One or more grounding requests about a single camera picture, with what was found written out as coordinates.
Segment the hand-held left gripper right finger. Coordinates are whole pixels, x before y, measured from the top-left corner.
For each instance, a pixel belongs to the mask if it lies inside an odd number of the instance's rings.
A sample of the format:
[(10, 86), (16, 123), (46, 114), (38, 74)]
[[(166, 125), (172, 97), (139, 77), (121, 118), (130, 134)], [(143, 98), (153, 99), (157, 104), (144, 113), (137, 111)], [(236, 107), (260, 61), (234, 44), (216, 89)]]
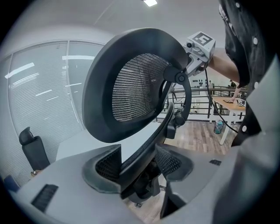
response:
[(156, 161), (166, 181), (162, 224), (271, 224), (280, 202), (280, 59), (249, 95), (261, 132), (222, 158), (166, 144)]

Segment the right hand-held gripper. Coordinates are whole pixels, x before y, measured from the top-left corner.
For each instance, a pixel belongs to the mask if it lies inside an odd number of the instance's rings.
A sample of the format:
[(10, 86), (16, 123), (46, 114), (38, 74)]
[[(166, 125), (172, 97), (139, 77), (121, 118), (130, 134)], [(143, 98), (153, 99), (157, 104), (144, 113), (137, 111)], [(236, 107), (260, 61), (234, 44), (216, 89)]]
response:
[(204, 70), (204, 61), (210, 61), (215, 51), (216, 40), (199, 31), (186, 40), (185, 51), (189, 52), (189, 63), (186, 66), (186, 75), (195, 76)]

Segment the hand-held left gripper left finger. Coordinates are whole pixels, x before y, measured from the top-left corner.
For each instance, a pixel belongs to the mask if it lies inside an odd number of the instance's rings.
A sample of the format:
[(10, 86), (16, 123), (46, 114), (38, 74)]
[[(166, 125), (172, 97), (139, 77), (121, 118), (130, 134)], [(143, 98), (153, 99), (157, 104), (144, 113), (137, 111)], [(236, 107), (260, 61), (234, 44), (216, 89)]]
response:
[(60, 159), (12, 199), (35, 224), (140, 224), (121, 199), (121, 145)]

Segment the black mesh office chair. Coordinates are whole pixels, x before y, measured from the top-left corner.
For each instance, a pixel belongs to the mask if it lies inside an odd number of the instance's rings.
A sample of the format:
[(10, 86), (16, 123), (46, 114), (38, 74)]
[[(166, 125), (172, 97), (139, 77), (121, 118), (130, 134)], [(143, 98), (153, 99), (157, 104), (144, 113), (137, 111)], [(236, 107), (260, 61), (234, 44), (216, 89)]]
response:
[(128, 159), (121, 160), (126, 139), (151, 123), (163, 110), (173, 84), (191, 88), (184, 47), (165, 31), (139, 28), (112, 38), (99, 51), (87, 74), (82, 96), (82, 118), (87, 131), (109, 148), (88, 160), (85, 182), (101, 193), (118, 193), (137, 207), (160, 192), (156, 144), (174, 138), (184, 125), (191, 103), (179, 110), (169, 104), (164, 121)]

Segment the person's right forearm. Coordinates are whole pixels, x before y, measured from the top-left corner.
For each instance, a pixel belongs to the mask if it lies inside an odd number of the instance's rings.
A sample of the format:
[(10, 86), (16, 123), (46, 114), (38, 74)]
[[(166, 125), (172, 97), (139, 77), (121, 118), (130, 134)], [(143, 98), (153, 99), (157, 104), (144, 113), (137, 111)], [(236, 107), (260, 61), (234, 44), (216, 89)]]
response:
[(212, 56), (208, 67), (227, 77), (228, 79), (240, 83), (240, 76), (236, 65), (233, 62), (226, 61), (218, 56)]

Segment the black metal railing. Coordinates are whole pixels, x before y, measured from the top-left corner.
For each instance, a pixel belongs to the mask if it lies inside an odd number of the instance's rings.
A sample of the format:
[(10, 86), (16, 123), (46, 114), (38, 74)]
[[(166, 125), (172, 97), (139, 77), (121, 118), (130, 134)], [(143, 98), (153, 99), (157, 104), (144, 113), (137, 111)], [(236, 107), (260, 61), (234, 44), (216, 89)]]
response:
[[(209, 122), (210, 110), (212, 108), (211, 101), (209, 100), (208, 92), (206, 88), (192, 88), (192, 101), (190, 114), (188, 116), (188, 121), (203, 121)], [(222, 87), (210, 88), (211, 97), (226, 97), (231, 98), (235, 92), (235, 88)], [(247, 95), (246, 89), (241, 89), (238, 98), (245, 99)], [(163, 120), (167, 114), (168, 103), (174, 103), (175, 111), (180, 109), (185, 100), (185, 91), (183, 88), (176, 88), (172, 93), (168, 95), (168, 101), (166, 101), (163, 111), (158, 115), (156, 119)], [(222, 108), (218, 103), (215, 103), (216, 108)], [(221, 115), (229, 115), (229, 111), (224, 109), (220, 110)]]

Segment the white square table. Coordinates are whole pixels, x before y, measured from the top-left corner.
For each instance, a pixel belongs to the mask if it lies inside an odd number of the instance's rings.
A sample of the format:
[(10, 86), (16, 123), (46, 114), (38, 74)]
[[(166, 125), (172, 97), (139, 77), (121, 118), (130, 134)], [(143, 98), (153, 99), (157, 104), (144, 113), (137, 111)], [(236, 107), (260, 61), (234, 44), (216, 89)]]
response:
[[(121, 144), (122, 162), (126, 161), (140, 148), (160, 126), (160, 123), (151, 122), (136, 134), (116, 142)], [(109, 143), (95, 139), (86, 129), (77, 135), (61, 142), (56, 155), (56, 160), (91, 151), (96, 148), (106, 147)]]

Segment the black high-back office chair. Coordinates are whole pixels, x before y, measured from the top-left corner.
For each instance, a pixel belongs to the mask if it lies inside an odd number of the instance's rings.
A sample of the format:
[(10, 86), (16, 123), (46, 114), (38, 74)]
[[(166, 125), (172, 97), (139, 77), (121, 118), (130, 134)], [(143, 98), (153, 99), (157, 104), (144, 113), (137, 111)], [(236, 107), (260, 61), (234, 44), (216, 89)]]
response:
[(30, 127), (20, 132), (19, 142), (34, 171), (43, 170), (50, 165), (41, 137), (33, 136)]

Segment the wooden desk white legs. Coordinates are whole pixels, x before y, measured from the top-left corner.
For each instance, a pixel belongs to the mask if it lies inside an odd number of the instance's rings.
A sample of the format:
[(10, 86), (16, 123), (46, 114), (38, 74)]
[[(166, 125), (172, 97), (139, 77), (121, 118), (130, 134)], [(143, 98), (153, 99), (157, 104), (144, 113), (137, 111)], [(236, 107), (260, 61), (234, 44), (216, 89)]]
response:
[[(222, 117), (225, 119), (225, 126), (226, 124), (231, 125), (236, 124), (238, 122), (241, 122), (245, 116), (245, 107), (244, 106), (238, 106), (237, 101), (235, 100), (233, 103), (226, 103), (225, 100), (228, 100), (229, 98), (226, 97), (212, 97), (213, 103), (218, 103), (222, 108), (215, 109), (213, 106), (210, 110), (210, 118), (209, 122), (212, 123), (215, 120), (218, 120), (219, 116), (215, 115), (215, 110), (219, 112), (220, 110), (228, 110), (229, 115), (222, 115)], [(225, 127), (223, 136), (220, 140), (220, 145), (223, 145), (228, 133), (230, 132), (229, 127)]]

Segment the blue plastic chair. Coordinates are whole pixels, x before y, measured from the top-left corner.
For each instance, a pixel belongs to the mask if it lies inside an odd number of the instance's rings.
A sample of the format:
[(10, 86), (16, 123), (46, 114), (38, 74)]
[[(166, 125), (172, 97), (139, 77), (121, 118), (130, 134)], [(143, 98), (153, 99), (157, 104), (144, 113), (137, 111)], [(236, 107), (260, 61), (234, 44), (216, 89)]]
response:
[(9, 191), (16, 193), (20, 189), (20, 186), (18, 185), (18, 183), (15, 181), (15, 179), (11, 175), (6, 176), (3, 180), (3, 182), (4, 182), (4, 186)]

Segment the person's black shirt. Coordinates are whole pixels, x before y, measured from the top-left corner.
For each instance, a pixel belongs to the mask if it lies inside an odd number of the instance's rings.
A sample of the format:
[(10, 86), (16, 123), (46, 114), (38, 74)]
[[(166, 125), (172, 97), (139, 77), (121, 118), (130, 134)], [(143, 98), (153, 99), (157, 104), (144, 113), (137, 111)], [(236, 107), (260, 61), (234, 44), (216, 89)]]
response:
[(225, 25), (225, 52), (239, 72), (240, 88), (246, 87), (245, 117), (232, 142), (272, 135), (280, 142), (280, 71), (278, 47), (273, 35), (276, 3), (252, 0), (219, 0)]

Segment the teal waste bin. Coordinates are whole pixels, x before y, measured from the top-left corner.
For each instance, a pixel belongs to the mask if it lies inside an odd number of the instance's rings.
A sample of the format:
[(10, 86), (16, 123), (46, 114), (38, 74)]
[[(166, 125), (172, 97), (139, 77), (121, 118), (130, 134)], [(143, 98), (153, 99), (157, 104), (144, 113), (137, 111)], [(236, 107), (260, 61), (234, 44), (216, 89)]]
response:
[(215, 134), (221, 134), (221, 131), (223, 129), (224, 122), (222, 120), (216, 120), (215, 121), (215, 126), (214, 126), (214, 133)]

